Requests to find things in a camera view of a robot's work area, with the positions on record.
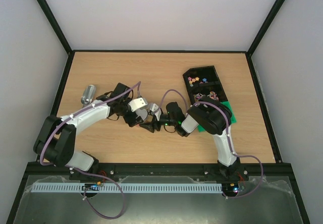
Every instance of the wooden table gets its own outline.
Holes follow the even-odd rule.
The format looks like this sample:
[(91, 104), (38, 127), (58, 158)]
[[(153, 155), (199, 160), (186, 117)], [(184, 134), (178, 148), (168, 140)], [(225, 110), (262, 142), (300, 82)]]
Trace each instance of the wooden table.
[[(89, 84), (97, 86), (97, 97), (113, 90), (118, 82), (131, 87), (141, 81), (140, 92), (148, 102), (159, 104), (168, 89), (177, 89), (189, 103), (182, 74), (189, 68), (209, 65), (216, 67), (237, 119), (232, 125), (237, 153), (275, 162), (246, 56), (241, 53), (76, 52), (58, 116), (82, 107), (80, 99)], [(174, 92), (167, 95), (164, 109), (171, 101), (185, 109)], [(76, 148), (100, 162), (216, 163), (218, 159), (213, 138), (207, 132), (196, 129), (189, 137), (180, 137), (162, 128), (153, 134), (139, 126), (129, 128), (123, 118), (117, 122), (102, 120), (89, 127), (77, 137)], [(256, 161), (242, 158), (241, 162)]]

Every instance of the black frame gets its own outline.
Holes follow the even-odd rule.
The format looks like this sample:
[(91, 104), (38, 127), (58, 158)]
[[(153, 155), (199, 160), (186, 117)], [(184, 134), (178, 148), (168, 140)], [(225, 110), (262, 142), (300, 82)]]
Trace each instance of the black frame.
[[(302, 201), (302, 197), (300, 195), (300, 191), (298, 189), (298, 185), (294, 176), (293, 169), (289, 163), (283, 163), (281, 154), (279, 152), (279, 148), (277, 145), (277, 141), (274, 135), (273, 127), (270, 122), (270, 118), (268, 115), (268, 111), (265, 105), (265, 101), (263, 98), (263, 94), (259, 85), (259, 81), (255, 72), (254, 64), (252, 62), (252, 55), (255, 52), (257, 46), (259, 45), (261, 39), (267, 32), (270, 24), (274, 20), (276, 14), (281, 8), (282, 4), (285, 0), (276, 0), (269, 14), (267, 15), (263, 25), (261, 26), (258, 34), (256, 35), (253, 43), (251, 44), (248, 51), (201, 51), (201, 50), (72, 50), (69, 46), (57, 20), (55, 19), (53, 13), (50, 10), (49, 5), (46, 0), (37, 0), (40, 7), (42, 8), (44, 14), (46, 15), (48, 21), (50, 22), (54, 32), (59, 38), (62, 46), (64, 47), (66, 53), (68, 54), (68, 59), (64, 68), (64, 72), (61, 78), (61, 82), (52, 106), (51, 115), (56, 115), (60, 106), (60, 102), (63, 96), (64, 88), (66, 85), (66, 81), (69, 75), (69, 71), (73, 62), (73, 58), (75, 52), (78, 51), (88, 51), (88, 52), (173, 52), (173, 53), (243, 53), (246, 55), (246, 59), (248, 62), (248, 66), (250, 69), (250, 74), (252, 77), (252, 81), (255, 87), (255, 91), (257, 94), (257, 98), (259, 101), (260, 109), (262, 112), (262, 116), (264, 119), (264, 123), (267, 129), (267, 133), (270, 139), (270, 143), (272, 146), (273, 154), (276, 160), (276, 163), (264, 163), (263, 168), (264, 172), (267, 176), (288, 176), (292, 185), (293, 192), (296, 196), (296, 201), (300, 210), (300, 214), (303, 220), (303, 223), (310, 223), (309, 218), (307, 216), (304, 203)], [(248, 175), (250, 176), (260, 176), (260, 166), (258, 164), (241, 164), (245, 170), (247, 170)], [(151, 172), (158, 173), (160, 176), (169, 176), (169, 175), (180, 175), (180, 176), (190, 176), (193, 178), (200, 178), (201, 180), (205, 180), (205, 171), (210, 170), (212, 168), (218, 168), (217, 164), (138, 164), (138, 163), (100, 163), (100, 169), (111, 169), (114, 170), (115, 174), (113, 177), (118, 180), (119, 177), (127, 176), (127, 175), (145, 175), (150, 176)], [(27, 164), (24, 176), (20, 183), (14, 204), (12, 206), (10, 215), (8, 217), (7, 223), (13, 223), (16, 212), (18, 210), (18, 206), (20, 203), (20, 199), (24, 192), (27, 179), (29, 175), (69, 175), (69, 170), (66, 167), (54, 167), (54, 166), (41, 166), (37, 161), (30, 162)], [(219, 183), (228, 183), (229, 181), (225, 181), (223, 179), (217, 179), (217, 177), (213, 177), (212, 180), (216, 180)]]

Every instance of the white wall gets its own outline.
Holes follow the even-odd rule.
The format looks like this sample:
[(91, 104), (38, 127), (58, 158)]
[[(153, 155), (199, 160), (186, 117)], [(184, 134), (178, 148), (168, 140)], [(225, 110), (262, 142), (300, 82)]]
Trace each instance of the white wall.
[(36, 0), (0, 0), (0, 223), (7, 221), (67, 59)]
[(286, 0), (253, 58), (311, 223), (323, 210), (323, 0)]
[(275, 0), (47, 0), (72, 49), (248, 50)]

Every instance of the perforated rail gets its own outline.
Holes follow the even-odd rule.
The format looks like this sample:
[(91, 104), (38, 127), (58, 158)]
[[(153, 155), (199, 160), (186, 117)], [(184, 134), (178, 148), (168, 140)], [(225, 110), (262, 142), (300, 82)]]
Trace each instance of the perforated rail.
[[(222, 193), (221, 184), (119, 184), (124, 193)], [(35, 183), (31, 192), (37, 193), (80, 193), (84, 183)], [(91, 187), (87, 193), (119, 193), (114, 184)]]

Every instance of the cable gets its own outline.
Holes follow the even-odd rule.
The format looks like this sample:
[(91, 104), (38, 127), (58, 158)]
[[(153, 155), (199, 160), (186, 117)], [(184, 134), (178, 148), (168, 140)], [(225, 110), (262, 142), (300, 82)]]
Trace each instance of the cable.
[(217, 109), (221, 115), (224, 117), (224, 119), (226, 120), (226, 133), (227, 133), (227, 139), (228, 139), (228, 143), (229, 143), (229, 148), (230, 148), (230, 152), (232, 153), (232, 155), (236, 156), (236, 157), (252, 157), (254, 159), (256, 159), (259, 164), (260, 164), (260, 169), (261, 169), (261, 175), (260, 175), (260, 181), (258, 183), (258, 185), (253, 189), (251, 190), (249, 193), (247, 194), (244, 194), (244, 195), (240, 195), (240, 196), (234, 196), (234, 197), (229, 197), (229, 196), (226, 196), (225, 193), (223, 192), (223, 195), (225, 196), (226, 199), (237, 199), (237, 198), (241, 198), (241, 197), (245, 197), (247, 195), (250, 195), (252, 194), (256, 189), (259, 188), (259, 186), (261, 185), (261, 182), (262, 182), (262, 179), (263, 179), (263, 167), (262, 167), (262, 163), (261, 161), (259, 160), (259, 158), (257, 158), (256, 156), (253, 156), (253, 155), (237, 155), (233, 149), (232, 149), (232, 144), (231, 144), (231, 140), (230, 140), (230, 136), (229, 136), (229, 120), (226, 116), (226, 114), (219, 108), (217, 107), (216, 105), (214, 104), (211, 104), (211, 103), (208, 103), (208, 102), (205, 102), (205, 101), (198, 101), (196, 103), (194, 103), (194, 106), (196, 106), (197, 104), (206, 104), (206, 105), (209, 105), (209, 106), (212, 106), (213, 108)]
[(107, 176), (107, 175), (106, 175), (106, 172), (105, 172), (105, 171), (103, 171), (103, 170), (100, 170), (100, 171), (98, 172), (98, 174), (103, 175), (103, 176)]
[(158, 106), (158, 108), (157, 108), (157, 110), (155, 110), (152, 114), (155, 114), (161, 107), (162, 107), (162, 104), (163, 104), (163, 101), (164, 101), (164, 99), (165, 99), (165, 97), (166, 97), (166, 95), (170, 92), (170, 91), (174, 91), (174, 92), (176, 92), (176, 93), (178, 93), (181, 97), (182, 97), (182, 99), (183, 99), (183, 101), (184, 101), (184, 103), (185, 103), (185, 112), (187, 112), (187, 110), (188, 110), (188, 107), (187, 107), (187, 102), (186, 102), (186, 99), (184, 98), (184, 96), (179, 92), (179, 91), (177, 91), (176, 89), (169, 89), (169, 90), (167, 90), (166, 92), (165, 92), (165, 94), (163, 95), (163, 97), (162, 97), (162, 99), (161, 99), (161, 101), (160, 101), (160, 103), (159, 103), (159, 106)]
[(107, 119), (108, 119), (108, 120), (110, 120), (110, 121), (114, 121), (114, 122), (116, 122), (117, 120), (119, 120), (119, 117), (120, 117), (120, 116), (118, 116), (115, 120), (110, 119), (109, 117), (108, 117)]
[(119, 218), (120, 216), (122, 216), (122, 215), (123, 215), (123, 213), (125, 212), (125, 209), (126, 209), (126, 196), (125, 196), (125, 193), (123, 193), (122, 188), (120, 187), (120, 185), (119, 185), (116, 181), (114, 181), (114, 180), (110, 179), (110, 178), (109, 178), (109, 177), (107, 177), (107, 176), (90, 174), (90, 173), (84, 172), (84, 171), (82, 171), (82, 170), (80, 170), (80, 169), (78, 169), (78, 168), (74, 168), (74, 169), (75, 169), (76, 171), (80, 172), (80, 173), (81, 173), (81, 174), (83, 174), (83, 175), (88, 175), (88, 176), (93, 176), (93, 177), (99, 177), (99, 178), (104, 178), (104, 179), (106, 179), (106, 180), (109, 180), (109, 181), (111, 181), (112, 183), (114, 183), (114, 184), (118, 187), (118, 189), (120, 190), (120, 193), (121, 193), (121, 195), (122, 195), (122, 199), (123, 199), (123, 204), (122, 204), (122, 209), (121, 209), (121, 211), (120, 211), (120, 212), (119, 212), (119, 214), (118, 214), (118, 215), (116, 215), (116, 216), (106, 216), (106, 215), (103, 215), (103, 214), (101, 214), (100, 212), (98, 212), (98, 211), (93, 207), (93, 205), (90, 203), (90, 201), (87, 199), (87, 197), (86, 197), (86, 191), (87, 191), (89, 188), (86, 188), (86, 189), (84, 190), (84, 193), (83, 193), (83, 200), (86, 200), (86, 201), (87, 201), (87, 203), (90, 205), (91, 209), (93, 210), (93, 212), (94, 212), (95, 214), (97, 214), (98, 216), (100, 216), (100, 217), (102, 217), (102, 218), (104, 218), (104, 219), (108, 219), (108, 220), (117, 219), (117, 218)]
[(108, 94), (111, 94), (113, 91), (109, 91), (107, 93), (104, 93), (104, 95), (108, 96)]
[[(164, 130), (167, 131), (165, 125), (164, 125)], [(169, 131), (167, 131), (167, 132), (169, 132)], [(174, 133), (174, 132), (176, 132), (176, 130), (174, 130), (173, 132), (169, 132), (169, 133)]]
[(133, 99), (133, 90), (131, 90), (131, 93), (132, 93), (132, 95), (131, 95), (131, 100)]
[(51, 142), (51, 140), (53, 139), (53, 137), (54, 137), (54, 135), (59, 131), (59, 129), (66, 123), (66, 122), (68, 122), (69, 120), (71, 120), (72, 118), (71, 118), (71, 116), (72, 117), (76, 117), (76, 116), (78, 116), (79, 114), (81, 114), (81, 113), (83, 113), (83, 112), (85, 112), (85, 111), (87, 111), (87, 110), (89, 110), (89, 109), (92, 109), (92, 108), (94, 108), (94, 107), (97, 107), (97, 106), (100, 106), (100, 105), (103, 105), (103, 104), (106, 104), (106, 103), (109, 103), (109, 102), (111, 102), (111, 101), (113, 101), (113, 100), (115, 100), (115, 99), (118, 99), (118, 98), (120, 98), (121, 96), (123, 96), (123, 95), (125, 95), (125, 94), (127, 94), (128, 92), (130, 92), (131, 90), (133, 90), (134, 88), (136, 88), (136, 87), (138, 87), (137, 88), (137, 92), (138, 92), (138, 95), (140, 95), (140, 92), (139, 92), (139, 87), (140, 87), (140, 84), (141, 84), (141, 81), (139, 81), (138, 83), (136, 83), (134, 86), (132, 86), (130, 89), (127, 89), (125, 92), (123, 92), (123, 93), (121, 93), (121, 94), (119, 94), (119, 95), (117, 95), (116, 97), (113, 97), (113, 98), (111, 98), (111, 99), (108, 99), (108, 100), (106, 100), (106, 101), (103, 101), (103, 102), (100, 102), (100, 103), (97, 103), (97, 104), (90, 104), (90, 105), (88, 105), (87, 107), (84, 107), (84, 108), (82, 108), (82, 109), (80, 109), (80, 110), (78, 110), (77, 112), (75, 112), (75, 113), (73, 113), (73, 114), (71, 114), (69, 117), (67, 117), (64, 121), (62, 121), (56, 128), (55, 128), (55, 130), (51, 133), (51, 135), (49, 136), (49, 138), (47, 139), (47, 141), (46, 141), (46, 143), (45, 143), (45, 145), (44, 145), (44, 147), (43, 147), (43, 149), (42, 149), (42, 151), (41, 151), (41, 154), (40, 154), (40, 159), (39, 159), (39, 162), (40, 162), (40, 164), (41, 165), (50, 165), (50, 164), (52, 164), (52, 163), (50, 163), (50, 162), (44, 162), (44, 155), (45, 155), (45, 152), (46, 152), (46, 149), (47, 149), (47, 147), (48, 147), (48, 145), (50, 144), (50, 142)]
[(240, 174), (239, 172), (237, 172), (237, 174), (238, 174), (238, 176), (240, 177), (240, 181), (238, 182), (238, 184), (240, 184), (241, 182), (243, 182), (243, 186), (244, 186), (244, 187), (246, 187), (246, 186), (245, 186), (245, 184), (244, 184), (244, 179), (243, 179), (243, 177), (241, 176), (241, 174)]

